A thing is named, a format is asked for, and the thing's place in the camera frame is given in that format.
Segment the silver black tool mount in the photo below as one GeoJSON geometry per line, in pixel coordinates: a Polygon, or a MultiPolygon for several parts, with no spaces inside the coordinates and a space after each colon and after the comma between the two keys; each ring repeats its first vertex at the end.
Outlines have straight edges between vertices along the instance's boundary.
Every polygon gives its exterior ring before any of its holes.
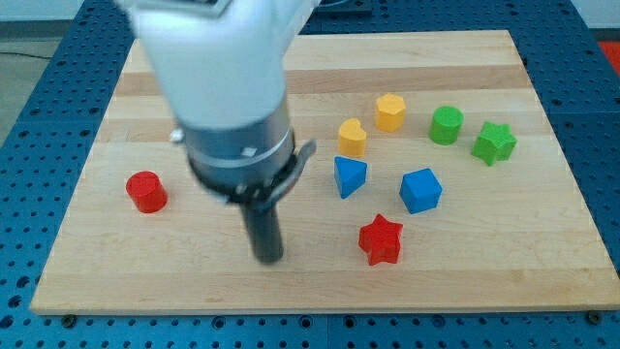
{"type": "Polygon", "coordinates": [[[267,210],[285,197],[317,150],[314,140],[295,147],[287,98],[266,116],[233,128],[180,123],[170,141],[185,147],[189,167],[207,191],[226,203],[257,210],[267,210]]]}

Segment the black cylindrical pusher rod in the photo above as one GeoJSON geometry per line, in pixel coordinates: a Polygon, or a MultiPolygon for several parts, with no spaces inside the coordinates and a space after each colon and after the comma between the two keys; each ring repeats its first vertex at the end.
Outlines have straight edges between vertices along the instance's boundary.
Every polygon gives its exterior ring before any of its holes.
{"type": "Polygon", "coordinates": [[[277,205],[241,205],[240,210],[254,257],[265,265],[280,261],[284,245],[277,205]]]}

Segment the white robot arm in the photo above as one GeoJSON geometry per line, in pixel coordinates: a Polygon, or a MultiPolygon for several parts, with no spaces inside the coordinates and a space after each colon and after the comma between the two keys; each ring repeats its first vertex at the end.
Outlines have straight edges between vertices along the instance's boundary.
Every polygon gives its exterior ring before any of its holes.
{"type": "Polygon", "coordinates": [[[315,141],[295,145],[284,56],[320,0],[120,1],[195,178],[240,207],[255,258],[284,253],[276,205],[315,141]]]}

